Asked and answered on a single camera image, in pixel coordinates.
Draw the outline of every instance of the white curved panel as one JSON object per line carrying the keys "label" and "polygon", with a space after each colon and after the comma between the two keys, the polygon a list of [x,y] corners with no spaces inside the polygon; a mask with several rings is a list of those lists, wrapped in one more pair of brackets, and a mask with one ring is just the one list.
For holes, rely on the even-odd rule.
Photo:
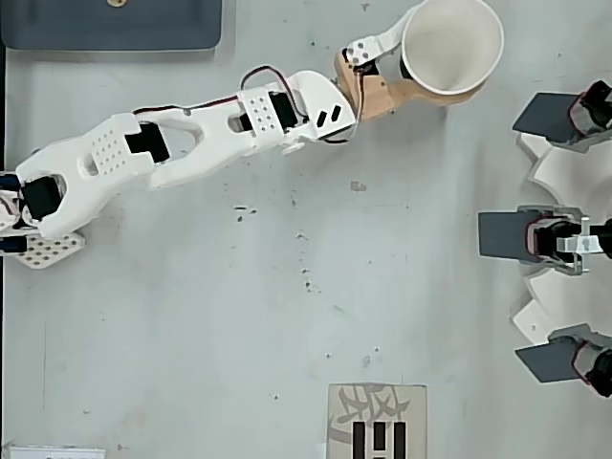
{"label": "white curved panel", "polygon": [[[607,218],[612,142],[595,145],[586,154],[557,148],[532,135],[519,136],[518,143],[536,159],[529,180],[547,189],[560,205],[580,208],[596,224]],[[592,272],[581,276],[550,269],[525,276],[532,300],[514,316],[514,324],[533,344],[546,342],[554,329],[583,322],[611,335],[610,278],[612,263],[604,255],[594,257]]]}

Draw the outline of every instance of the paper cup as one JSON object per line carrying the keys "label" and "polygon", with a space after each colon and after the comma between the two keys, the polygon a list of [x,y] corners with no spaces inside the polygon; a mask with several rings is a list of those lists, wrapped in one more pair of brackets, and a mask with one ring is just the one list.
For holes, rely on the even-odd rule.
{"label": "paper cup", "polygon": [[443,96],[485,81],[504,49],[504,30],[482,0],[426,0],[408,17],[402,74]]}

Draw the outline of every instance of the gray surface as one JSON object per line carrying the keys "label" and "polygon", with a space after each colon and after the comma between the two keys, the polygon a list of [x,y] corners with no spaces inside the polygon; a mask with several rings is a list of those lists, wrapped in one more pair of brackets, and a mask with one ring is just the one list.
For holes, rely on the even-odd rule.
{"label": "gray surface", "polygon": [[221,36],[223,0],[1,0],[2,38],[18,50],[203,50]]}
{"label": "gray surface", "polygon": [[[9,53],[9,164],[113,113],[226,96],[263,63],[331,77],[334,50],[414,3],[241,1],[235,47],[214,60]],[[329,383],[426,383],[429,459],[608,457],[610,403],[539,384],[516,358],[525,286],[517,263],[478,255],[476,225],[484,209],[550,203],[524,185],[532,161],[511,127],[534,93],[609,76],[609,5],[493,0],[507,48],[469,103],[409,103],[344,147],[123,193],[73,259],[45,273],[8,260],[4,440],[313,459]],[[238,223],[241,204],[258,212]],[[577,296],[591,323],[610,321]]]}
{"label": "gray surface", "polygon": [[480,254],[529,263],[541,262],[541,258],[527,251],[527,226],[541,215],[537,210],[479,213]]}
{"label": "gray surface", "polygon": [[568,116],[577,97],[578,94],[536,94],[514,123],[513,130],[542,136],[549,142],[569,142],[577,135]]}
{"label": "gray surface", "polygon": [[540,346],[518,349],[516,356],[541,383],[557,383],[579,379],[572,368],[578,343],[571,338],[556,339]]}

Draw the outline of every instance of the perforated plate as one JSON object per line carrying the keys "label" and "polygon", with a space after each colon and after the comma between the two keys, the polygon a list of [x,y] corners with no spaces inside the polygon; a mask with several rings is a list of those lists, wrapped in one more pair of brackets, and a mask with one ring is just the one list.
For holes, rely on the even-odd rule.
{"label": "perforated plate", "polygon": [[43,270],[84,247],[85,238],[74,232],[53,241],[48,241],[36,235],[28,236],[27,252],[5,254],[4,256],[16,258],[33,270]]}
{"label": "perforated plate", "polygon": [[222,0],[0,0],[9,48],[203,50],[221,37]]}

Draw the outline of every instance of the red wire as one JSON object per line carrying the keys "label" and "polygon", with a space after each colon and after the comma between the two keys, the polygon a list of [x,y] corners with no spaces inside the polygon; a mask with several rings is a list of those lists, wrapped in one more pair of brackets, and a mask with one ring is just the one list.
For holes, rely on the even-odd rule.
{"label": "red wire", "polygon": [[261,72],[266,72],[266,71],[272,72],[273,74],[275,74],[276,77],[280,80],[281,84],[285,87],[285,91],[287,92],[287,96],[289,96],[289,99],[291,100],[291,104],[294,107],[295,112],[298,115],[300,115],[302,118],[307,118],[307,115],[300,112],[300,110],[297,108],[297,103],[295,103],[294,91],[291,89],[291,86],[289,86],[287,79],[283,76],[283,74],[281,74],[278,70],[276,70],[271,65],[262,65],[261,67],[257,67],[256,69],[253,69],[250,72],[248,72],[246,75],[244,75],[242,77],[242,81],[240,81],[240,91],[243,91],[245,89],[245,85],[247,84],[247,80],[249,80],[249,78]]}
{"label": "red wire", "polygon": [[589,382],[589,380],[587,380],[586,378],[584,378],[581,373],[578,371],[578,369],[576,368],[576,360],[578,358],[578,354],[579,352],[584,348],[584,346],[586,346],[589,343],[589,341],[583,341],[577,348],[576,348],[576,352],[574,353],[574,357],[572,357],[572,370],[574,370],[574,373],[576,373],[578,375],[578,377],[582,380],[583,383],[585,383],[586,385],[591,385],[591,383]]}
{"label": "red wire", "polygon": [[230,98],[219,98],[217,100],[213,100],[211,102],[203,103],[201,105],[195,105],[193,107],[179,107],[177,105],[164,105],[161,107],[143,107],[132,112],[134,115],[139,115],[140,113],[148,113],[148,112],[162,112],[164,110],[197,110],[199,108],[209,108],[214,107],[215,105],[221,105],[222,103],[234,102],[238,100],[238,96],[232,96]]}

